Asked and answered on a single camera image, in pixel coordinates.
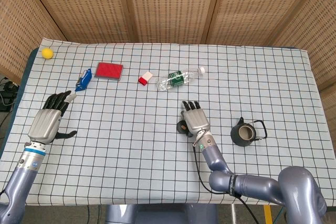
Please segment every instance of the robotic arm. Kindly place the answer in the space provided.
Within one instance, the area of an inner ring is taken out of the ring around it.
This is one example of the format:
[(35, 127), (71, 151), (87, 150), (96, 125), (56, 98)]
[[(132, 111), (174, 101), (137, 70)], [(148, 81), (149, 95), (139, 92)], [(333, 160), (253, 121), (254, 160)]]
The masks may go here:
[(198, 102), (183, 101), (182, 113), (190, 133), (196, 135), (208, 167), (213, 172), (209, 184), (215, 191), (231, 196), (242, 195), (272, 202), (287, 208), (289, 223), (322, 223), (327, 210), (326, 201), (311, 173), (298, 166), (287, 167), (279, 174), (279, 181), (272, 178), (236, 175), (227, 166), (210, 132), (210, 124)]
[(8, 204), (0, 203), (1, 224), (21, 222), (28, 193), (46, 155), (45, 146), (54, 139), (70, 138), (77, 133), (77, 131), (72, 131), (69, 134), (57, 132), (64, 112), (76, 97), (75, 94), (70, 95), (70, 93), (71, 91), (67, 91), (51, 95), (43, 109), (37, 112), (28, 133), (30, 143), (25, 144), (15, 170), (5, 189), (1, 192), (1, 194), (5, 193), (9, 199)]

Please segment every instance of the wooden wall panel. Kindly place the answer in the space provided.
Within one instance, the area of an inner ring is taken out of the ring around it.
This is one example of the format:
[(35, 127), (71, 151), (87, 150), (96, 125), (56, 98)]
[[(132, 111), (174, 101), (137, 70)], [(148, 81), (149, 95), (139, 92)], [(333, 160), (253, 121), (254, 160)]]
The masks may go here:
[(218, 0), (208, 44), (263, 46), (295, 0)]
[(125, 0), (42, 0), (70, 41), (130, 42)]
[(319, 90), (336, 82), (336, 0), (306, 0), (273, 43), (308, 50)]
[(20, 83), (30, 52), (43, 37), (65, 39), (36, 0), (0, 0), (0, 73)]
[(211, 0), (131, 0), (140, 42), (201, 43)]
[(328, 127), (336, 150), (336, 85), (329, 87), (321, 94), (321, 100), (326, 114)]

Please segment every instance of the tennis ball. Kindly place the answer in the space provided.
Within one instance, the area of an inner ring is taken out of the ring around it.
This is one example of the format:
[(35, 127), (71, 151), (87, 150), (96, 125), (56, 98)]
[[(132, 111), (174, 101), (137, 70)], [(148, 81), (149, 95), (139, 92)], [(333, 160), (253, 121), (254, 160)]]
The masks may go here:
[(54, 56), (54, 52), (50, 48), (44, 48), (41, 51), (43, 58), (51, 59)]

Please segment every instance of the cup handle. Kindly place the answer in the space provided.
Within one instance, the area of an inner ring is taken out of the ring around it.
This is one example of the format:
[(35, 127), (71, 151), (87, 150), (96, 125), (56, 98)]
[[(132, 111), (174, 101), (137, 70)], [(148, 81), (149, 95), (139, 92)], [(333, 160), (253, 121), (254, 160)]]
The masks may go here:
[(255, 120), (253, 121), (254, 123), (261, 123), (262, 126), (264, 127), (264, 131), (265, 131), (265, 136), (264, 137), (259, 137), (259, 138), (255, 138), (255, 140), (262, 140), (262, 139), (266, 139), (267, 138), (267, 130), (266, 130), (266, 127), (265, 127), (265, 124), (262, 120)]

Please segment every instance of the black mug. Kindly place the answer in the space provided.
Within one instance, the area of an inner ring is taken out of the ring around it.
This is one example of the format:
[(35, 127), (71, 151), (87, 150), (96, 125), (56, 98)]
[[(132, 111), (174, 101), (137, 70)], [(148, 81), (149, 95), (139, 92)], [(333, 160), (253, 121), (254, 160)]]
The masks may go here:
[(238, 124), (234, 126), (231, 130), (231, 139), (232, 141), (239, 146), (247, 146), (250, 145), (253, 141), (266, 139), (267, 138), (267, 131), (265, 124), (262, 120), (255, 120), (253, 123), (260, 122), (265, 130), (264, 137), (257, 137), (256, 129), (248, 124), (244, 123), (244, 118), (241, 117)]

